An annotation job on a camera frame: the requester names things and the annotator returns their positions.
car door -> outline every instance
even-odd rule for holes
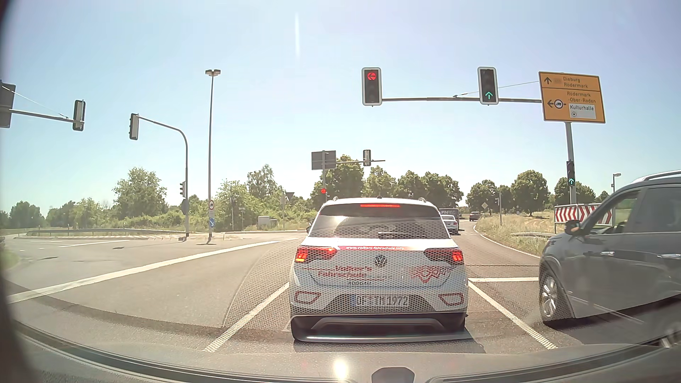
[[[646,190],[625,246],[635,261],[621,260],[630,304],[644,305],[681,293],[681,185]]]
[[[639,190],[626,191],[609,200],[586,218],[582,234],[568,243],[567,255],[574,264],[573,296],[589,308],[575,307],[578,316],[589,316],[613,311],[620,303],[620,276],[613,262],[624,251],[622,231],[626,228],[628,213],[637,203]],[[612,221],[612,211],[618,211],[624,220]]]

car window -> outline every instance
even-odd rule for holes
[[[681,232],[681,187],[646,191],[633,232]]]
[[[449,238],[440,213],[434,207],[379,203],[325,206],[310,229],[310,236],[374,239]]]
[[[629,214],[636,205],[639,192],[629,191],[613,199],[606,209],[600,210],[594,218],[590,218],[591,234],[619,234],[624,232],[629,221]]]

license plate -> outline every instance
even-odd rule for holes
[[[408,307],[409,295],[355,295],[355,307]]]

tail light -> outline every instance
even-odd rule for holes
[[[318,246],[298,246],[296,250],[297,263],[310,263],[314,260],[329,260],[333,258],[338,250],[333,247]]]
[[[464,252],[458,247],[425,249],[424,254],[433,262],[447,262],[454,266],[460,266],[464,264]]]

asphalt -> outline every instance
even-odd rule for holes
[[[642,337],[624,330],[627,321],[603,318],[564,329],[545,326],[538,308],[538,257],[493,243],[474,225],[462,221],[464,231],[454,237],[470,281],[466,332],[453,341],[294,341],[286,287],[304,232],[234,234],[211,244],[203,239],[7,239],[20,262],[4,277],[18,321],[103,349],[132,343],[140,357],[147,344],[223,354],[525,354]]]

